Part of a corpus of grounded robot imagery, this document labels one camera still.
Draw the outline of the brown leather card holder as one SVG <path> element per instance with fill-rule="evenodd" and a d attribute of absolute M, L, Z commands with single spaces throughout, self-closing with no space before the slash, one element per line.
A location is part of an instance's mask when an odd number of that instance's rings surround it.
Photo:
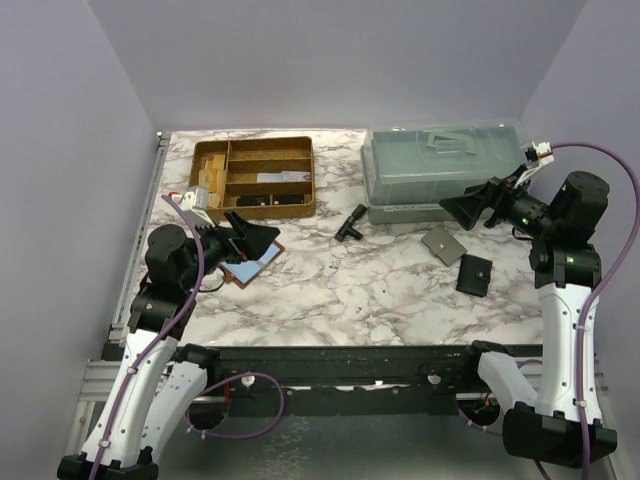
<path fill-rule="evenodd" d="M 222 262 L 220 267 L 225 274 L 225 282 L 233 283 L 240 289 L 245 289 L 267 267 L 269 267 L 285 251 L 283 245 L 274 241 L 266 253 L 255 261 L 245 261 L 239 264 Z"/>

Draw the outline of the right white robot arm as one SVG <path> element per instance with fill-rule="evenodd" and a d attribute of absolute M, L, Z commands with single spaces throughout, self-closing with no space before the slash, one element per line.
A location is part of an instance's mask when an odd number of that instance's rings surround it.
<path fill-rule="evenodd" d="M 469 390 L 488 389 L 501 407 L 502 441 L 512 456 L 586 469 L 617 447 L 602 424 L 594 372 L 593 326 L 602 262 L 589 240 L 608 206 L 600 177 L 570 173 L 549 204 L 514 176 L 492 178 L 440 206 L 465 230 L 492 209 L 484 225 L 506 222 L 531 239 L 529 264 L 543 319 L 542 376 L 533 387 L 503 345 L 475 341 L 460 367 Z"/>

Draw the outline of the blue credit card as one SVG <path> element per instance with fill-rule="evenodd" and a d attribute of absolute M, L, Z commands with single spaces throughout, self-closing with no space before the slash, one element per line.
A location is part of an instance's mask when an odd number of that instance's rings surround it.
<path fill-rule="evenodd" d="M 222 262 L 221 266 L 239 283 L 249 284 L 283 251 L 284 247 L 274 241 L 258 260 L 247 260 L 238 264 Z"/>

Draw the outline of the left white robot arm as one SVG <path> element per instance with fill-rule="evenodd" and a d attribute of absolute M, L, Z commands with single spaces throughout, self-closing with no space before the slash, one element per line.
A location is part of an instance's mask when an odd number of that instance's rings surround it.
<path fill-rule="evenodd" d="M 61 459 L 60 479 L 155 479 L 163 450 L 198 394 L 222 380 L 220 354 L 179 341 L 205 275 L 220 263 L 260 259 L 280 231 L 229 211 L 227 226 L 166 224 L 148 237 L 147 274 L 130 307 L 116 379 L 79 453 Z"/>

